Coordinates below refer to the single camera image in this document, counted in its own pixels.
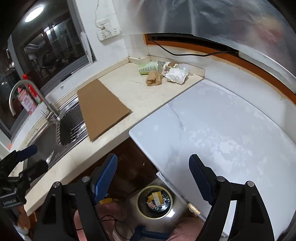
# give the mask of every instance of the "window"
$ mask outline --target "window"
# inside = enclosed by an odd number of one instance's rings
[[[22,17],[0,49],[0,128],[13,138],[28,116],[13,95],[16,115],[9,109],[13,86],[27,74],[45,95],[71,73],[88,64],[80,40],[72,0],[39,0]]]

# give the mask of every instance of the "blue gripper pad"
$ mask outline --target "blue gripper pad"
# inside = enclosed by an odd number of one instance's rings
[[[189,169],[205,201],[210,205],[215,203],[213,189],[215,188],[216,175],[211,168],[204,166],[198,155],[189,158]]]
[[[109,154],[104,163],[91,174],[91,191],[94,194],[93,201],[96,204],[105,198],[117,169],[117,164],[117,156]]]

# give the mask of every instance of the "faucet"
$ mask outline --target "faucet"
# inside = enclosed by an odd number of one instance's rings
[[[36,93],[39,95],[39,97],[43,100],[44,104],[47,106],[47,109],[49,110],[49,114],[46,116],[46,119],[48,120],[48,119],[51,119],[52,117],[55,117],[57,119],[59,116],[58,110],[53,106],[53,104],[49,103],[45,99],[44,95],[41,93],[41,91],[37,88],[37,86],[31,80],[20,80],[12,88],[12,90],[10,92],[10,96],[9,96],[9,108],[10,108],[12,115],[14,116],[16,114],[15,110],[13,109],[13,106],[12,106],[12,96],[13,96],[14,92],[16,91],[17,87],[19,87],[20,85],[25,85],[25,84],[31,85],[33,87],[33,89],[36,91]]]

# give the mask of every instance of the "brown cardboard sheet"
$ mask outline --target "brown cardboard sheet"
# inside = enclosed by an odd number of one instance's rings
[[[91,141],[122,120],[128,109],[98,79],[77,91],[83,119]]]

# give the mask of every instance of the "countertop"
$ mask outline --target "countertop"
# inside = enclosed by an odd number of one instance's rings
[[[265,203],[275,239],[296,209],[296,145],[269,117],[236,94],[202,80],[135,125],[129,132],[166,179],[207,216],[189,170],[196,153],[228,181],[251,180]],[[235,211],[232,201],[224,232]]]
[[[125,64],[99,80],[129,109],[129,114],[93,142],[87,137],[61,160],[59,160],[26,195],[25,210],[30,215],[42,205],[51,185],[55,181],[67,184],[81,172],[129,137],[129,130],[147,115],[166,104],[202,79],[198,75],[189,76],[183,85],[167,82],[147,86],[147,76],[140,76],[136,64]]]

